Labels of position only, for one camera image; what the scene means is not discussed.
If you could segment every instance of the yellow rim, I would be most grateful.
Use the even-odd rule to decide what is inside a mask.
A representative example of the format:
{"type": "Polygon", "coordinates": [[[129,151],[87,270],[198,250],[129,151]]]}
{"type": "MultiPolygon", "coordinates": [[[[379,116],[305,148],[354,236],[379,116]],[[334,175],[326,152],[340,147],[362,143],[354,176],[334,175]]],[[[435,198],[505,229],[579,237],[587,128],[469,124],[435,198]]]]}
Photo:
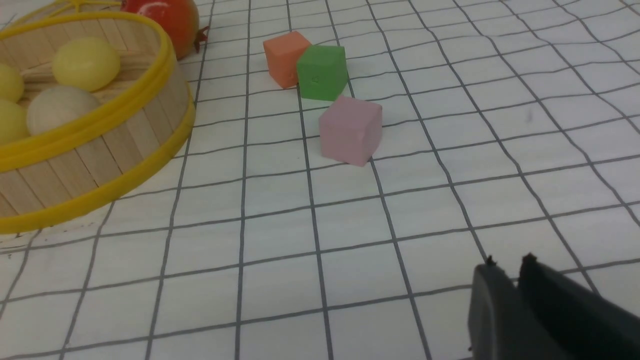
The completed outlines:
{"type": "MultiPolygon", "coordinates": [[[[19,18],[18,20],[14,21],[13,24],[9,25],[9,27],[14,27],[14,26],[18,26],[20,24],[23,24],[23,23],[27,22],[29,19],[31,19],[32,17],[34,17],[35,15],[38,15],[39,13],[42,13],[43,11],[46,11],[46,10],[48,10],[50,8],[54,8],[54,7],[56,7],[56,6],[60,5],[60,4],[64,4],[64,3],[66,3],[66,5],[63,6],[63,8],[65,10],[68,10],[70,8],[75,7],[77,12],[79,11],[79,6],[80,5],[84,5],[84,4],[97,4],[97,5],[104,5],[104,6],[120,6],[120,3],[114,2],[114,1],[55,0],[51,4],[45,5],[45,6],[39,8],[37,10],[33,10],[32,12],[27,13],[27,15],[25,15],[25,16],[19,18]]],[[[57,15],[56,12],[50,13],[46,17],[44,17],[44,19],[48,19],[48,18],[54,17],[55,15],[57,15]]]]}
{"type": "Polygon", "coordinates": [[[189,108],[182,123],[169,140],[151,156],[112,182],[73,200],[25,215],[0,218],[0,234],[24,233],[60,224],[88,214],[129,193],[163,168],[175,156],[189,137],[195,117],[195,107],[191,95],[189,95],[189,108]]]}
{"type": "Polygon", "coordinates": [[[156,97],[175,66],[169,36],[151,19],[125,12],[87,12],[52,17],[0,31],[0,40],[27,31],[90,19],[123,19],[153,28],[160,38],[160,49],[153,64],[130,88],[95,111],[52,131],[0,147],[0,172],[45,161],[93,140],[116,128],[156,97]]]}

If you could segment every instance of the pink cube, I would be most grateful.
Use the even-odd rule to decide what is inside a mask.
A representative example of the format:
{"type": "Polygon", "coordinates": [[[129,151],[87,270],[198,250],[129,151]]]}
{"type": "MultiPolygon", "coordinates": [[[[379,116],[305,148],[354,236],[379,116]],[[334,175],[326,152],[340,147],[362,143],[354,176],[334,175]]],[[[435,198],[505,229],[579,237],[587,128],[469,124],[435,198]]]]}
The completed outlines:
{"type": "Polygon", "coordinates": [[[319,123],[322,156],[363,167],[382,138],[382,105],[340,95],[319,123]]]}

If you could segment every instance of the red fruit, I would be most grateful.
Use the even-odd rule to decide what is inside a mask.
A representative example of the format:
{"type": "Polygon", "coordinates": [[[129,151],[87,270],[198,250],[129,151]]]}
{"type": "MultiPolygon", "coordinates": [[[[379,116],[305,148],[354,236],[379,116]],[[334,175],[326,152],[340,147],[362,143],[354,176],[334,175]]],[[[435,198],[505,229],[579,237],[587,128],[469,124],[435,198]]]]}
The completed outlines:
{"type": "Polygon", "coordinates": [[[193,0],[122,0],[120,9],[157,22],[169,34],[178,60],[207,41],[206,28],[198,29],[200,16],[193,0]]]}

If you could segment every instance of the orange cube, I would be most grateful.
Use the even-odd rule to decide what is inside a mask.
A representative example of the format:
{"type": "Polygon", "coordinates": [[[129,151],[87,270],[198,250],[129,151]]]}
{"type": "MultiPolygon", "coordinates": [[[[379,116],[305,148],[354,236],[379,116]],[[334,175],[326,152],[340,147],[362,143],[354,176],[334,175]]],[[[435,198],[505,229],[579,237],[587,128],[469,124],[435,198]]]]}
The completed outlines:
{"type": "Polygon", "coordinates": [[[293,31],[262,43],[267,56],[269,75],[282,88],[298,83],[296,63],[311,43],[301,33],[293,31]]]}

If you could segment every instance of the white ball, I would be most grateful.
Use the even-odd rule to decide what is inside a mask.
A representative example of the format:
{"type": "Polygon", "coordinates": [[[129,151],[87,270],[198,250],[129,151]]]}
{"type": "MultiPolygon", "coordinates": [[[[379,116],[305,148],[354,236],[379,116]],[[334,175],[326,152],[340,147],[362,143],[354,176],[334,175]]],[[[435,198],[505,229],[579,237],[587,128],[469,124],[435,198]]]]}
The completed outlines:
{"type": "Polygon", "coordinates": [[[54,86],[39,93],[27,109],[32,136],[45,133],[82,117],[100,106],[90,92],[73,86],[54,86]]]}

